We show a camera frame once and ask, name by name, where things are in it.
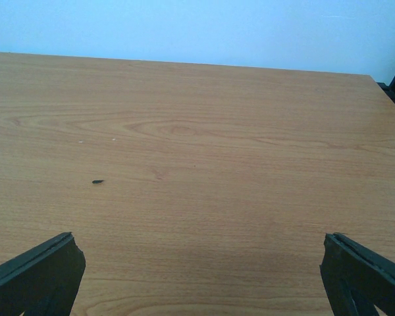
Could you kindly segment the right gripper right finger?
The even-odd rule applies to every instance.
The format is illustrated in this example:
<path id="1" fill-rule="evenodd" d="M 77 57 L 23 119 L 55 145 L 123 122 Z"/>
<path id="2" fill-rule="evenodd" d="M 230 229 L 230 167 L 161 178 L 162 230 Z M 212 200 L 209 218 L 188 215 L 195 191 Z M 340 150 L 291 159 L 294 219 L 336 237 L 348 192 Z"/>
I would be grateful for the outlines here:
<path id="1" fill-rule="evenodd" d="M 395 315 L 395 263 L 347 236 L 326 234 L 320 265 L 335 315 Z"/>

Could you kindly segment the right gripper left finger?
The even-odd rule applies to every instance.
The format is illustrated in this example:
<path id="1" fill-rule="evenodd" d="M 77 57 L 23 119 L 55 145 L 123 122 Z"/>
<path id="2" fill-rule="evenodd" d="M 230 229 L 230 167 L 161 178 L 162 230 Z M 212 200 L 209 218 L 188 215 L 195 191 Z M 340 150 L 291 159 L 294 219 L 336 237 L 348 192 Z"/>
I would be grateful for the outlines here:
<path id="1" fill-rule="evenodd" d="M 64 232 L 0 265 L 0 315 L 70 315 L 86 259 Z"/>

